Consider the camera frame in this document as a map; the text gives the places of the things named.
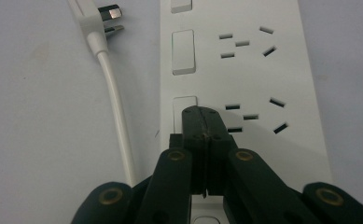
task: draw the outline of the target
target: white background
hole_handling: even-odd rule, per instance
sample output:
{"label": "white background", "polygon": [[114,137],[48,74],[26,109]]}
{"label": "white background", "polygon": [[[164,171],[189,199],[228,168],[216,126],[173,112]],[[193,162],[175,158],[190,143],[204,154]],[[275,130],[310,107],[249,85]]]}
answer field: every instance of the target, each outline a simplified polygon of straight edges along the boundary
{"label": "white background", "polygon": [[[96,2],[98,7],[110,1]],[[118,1],[108,41],[138,176],[159,156],[159,1]],[[335,184],[363,202],[363,0],[300,0]],[[125,180],[100,65],[66,1],[0,0],[0,224],[68,223]]]}

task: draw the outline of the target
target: power cord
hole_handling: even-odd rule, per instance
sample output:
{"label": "power cord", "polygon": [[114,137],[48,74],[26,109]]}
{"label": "power cord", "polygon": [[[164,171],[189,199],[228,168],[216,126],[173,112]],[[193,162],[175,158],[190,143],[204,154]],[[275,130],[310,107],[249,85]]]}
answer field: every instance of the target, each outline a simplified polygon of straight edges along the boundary
{"label": "power cord", "polygon": [[114,71],[112,70],[109,57],[105,33],[123,29],[123,26],[105,28],[103,22],[114,20],[122,16],[118,5],[97,8],[92,0],[68,0],[73,10],[82,34],[91,52],[98,59],[105,74],[111,99],[112,111],[114,113],[115,125],[118,133],[119,149],[122,156],[123,168],[126,180],[130,186],[136,185],[133,155],[131,150],[130,138],[126,126],[126,119],[120,100],[119,89]]}

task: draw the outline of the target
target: outlet slot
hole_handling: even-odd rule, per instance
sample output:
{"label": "outlet slot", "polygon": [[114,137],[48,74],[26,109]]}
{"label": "outlet slot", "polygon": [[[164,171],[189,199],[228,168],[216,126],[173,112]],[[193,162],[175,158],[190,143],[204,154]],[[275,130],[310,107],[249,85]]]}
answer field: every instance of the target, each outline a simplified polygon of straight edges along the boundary
{"label": "outlet slot", "polygon": [[236,47],[244,47],[244,46],[248,46],[250,45],[250,41],[245,40],[245,41],[239,41],[235,43]]}
{"label": "outlet slot", "polygon": [[224,59],[224,58],[233,58],[234,57],[234,52],[232,53],[222,53],[221,54],[221,59]]}
{"label": "outlet slot", "polygon": [[272,35],[272,34],[273,34],[273,32],[274,32],[274,30],[269,29],[269,28],[267,28],[267,27],[263,27],[263,26],[259,27],[259,30],[260,30],[260,31],[262,31],[262,32],[265,32],[265,33],[267,33],[267,34],[270,34],[270,35]]}
{"label": "outlet slot", "polygon": [[275,134],[278,134],[278,133],[280,133],[281,131],[283,131],[284,129],[286,129],[287,127],[288,127],[288,124],[284,123],[284,124],[282,124],[280,127],[278,127],[278,128],[276,128],[276,129],[274,129],[274,130],[273,130],[273,132],[274,132]]}
{"label": "outlet slot", "polygon": [[273,53],[275,50],[277,50],[276,46],[273,46],[267,50],[265,50],[262,54],[265,57],[268,57],[271,53]]}
{"label": "outlet slot", "polygon": [[270,103],[274,104],[274,105],[278,105],[280,107],[284,107],[286,106],[286,103],[279,101],[277,99],[271,98],[271,100],[269,101]]}
{"label": "outlet slot", "polygon": [[228,133],[242,133],[243,127],[228,128]]}
{"label": "outlet slot", "polygon": [[225,105],[226,110],[240,109],[240,105]]}
{"label": "outlet slot", "polygon": [[243,120],[259,119],[259,115],[244,115]]}
{"label": "outlet slot", "polygon": [[219,36],[219,39],[230,39],[230,38],[233,38],[233,34],[224,34]]}

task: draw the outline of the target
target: power strip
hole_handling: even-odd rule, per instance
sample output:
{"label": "power strip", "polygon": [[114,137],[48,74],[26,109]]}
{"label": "power strip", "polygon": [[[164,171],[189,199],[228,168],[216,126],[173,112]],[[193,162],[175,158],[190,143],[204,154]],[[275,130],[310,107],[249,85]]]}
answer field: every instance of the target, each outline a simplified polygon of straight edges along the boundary
{"label": "power strip", "polygon": [[[332,182],[297,0],[161,1],[161,150],[190,105],[291,188]],[[227,223],[220,203],[194,197],[192,223]]]}

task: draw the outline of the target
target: white power strip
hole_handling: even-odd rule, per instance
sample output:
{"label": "white power strip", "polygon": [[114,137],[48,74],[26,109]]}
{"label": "white power strip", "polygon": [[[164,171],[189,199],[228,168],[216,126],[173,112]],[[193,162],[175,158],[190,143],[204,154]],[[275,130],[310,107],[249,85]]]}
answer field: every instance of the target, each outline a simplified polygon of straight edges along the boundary
{"label": "white power strip", "polygon": [[[291,188],[330,183],[298,1],[200,0],[176,13],[171,1],[161,1],[161,150],[181,132],[182,109],[207,106]],[[179,42],[181,31],[188,35]],[[227,223],[216,213],[220,199],[193,200],[192,221]]]}

